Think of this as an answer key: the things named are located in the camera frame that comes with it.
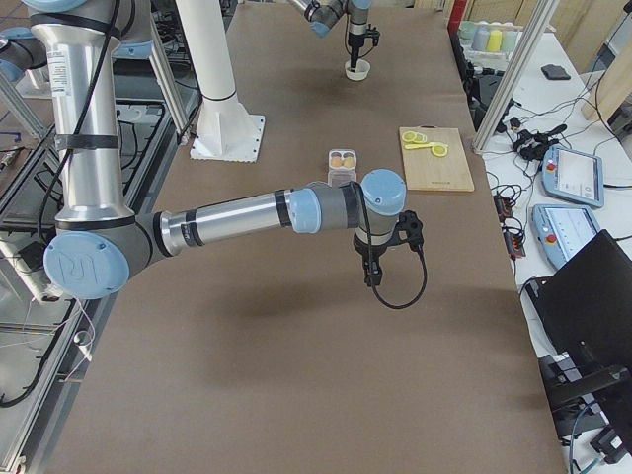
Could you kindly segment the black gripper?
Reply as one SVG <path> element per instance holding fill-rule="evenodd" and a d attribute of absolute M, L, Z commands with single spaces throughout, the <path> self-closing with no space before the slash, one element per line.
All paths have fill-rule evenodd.
<path fill-rule="evenodd" d="M 347 44 L 351 48 L 350 68 L 356 68 L 358 61 L 358 49 L 364 45 L 364 34 L 348 33 Z"/>
<path fill-rule="evenodd" d="M 380 286 L 383 272 L 379 265 L 379 258 L 394 244 L 393 239 L 379 245 L 369 245 L 355 237 L 353 243 L 355 250 L 361 255 L 365 284 L 369 287 Z"/>

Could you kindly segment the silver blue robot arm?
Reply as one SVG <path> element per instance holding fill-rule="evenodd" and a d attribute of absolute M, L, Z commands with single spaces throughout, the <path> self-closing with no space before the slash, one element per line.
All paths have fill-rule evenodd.
<path fill-rule="evenodd" d="M 152 264 L 213 241 L 277 227 L 299 234 L 354 231 L 367 284 L 401 228 L 406 186 L 378 169 L 360 183 L 279 190 L 178 213 L 137 214 L 123 198 L 113 53 L 147 36 L 145 1 L 32 1 L 33 34 L 46 49 L 61 163 L 63 207 L 43 264 L 65 293 L 100 299 Z"/>
<path fill-rule="evenodd" d="M 347 45 L 350 48 L 351 72 L 356 72 L 360 60 L 360 50 L 367 39 L 373 46 L 379 43 L 380 32 L 368 22 L 368 14 L 372 2 L 369 0 L 330 1 L 322 4 L 319 1 L 290 0 L 289 4 L 297 9 L 310 24 L 312 31 L 323 38 L 344 16 L 347 16 Z"/>

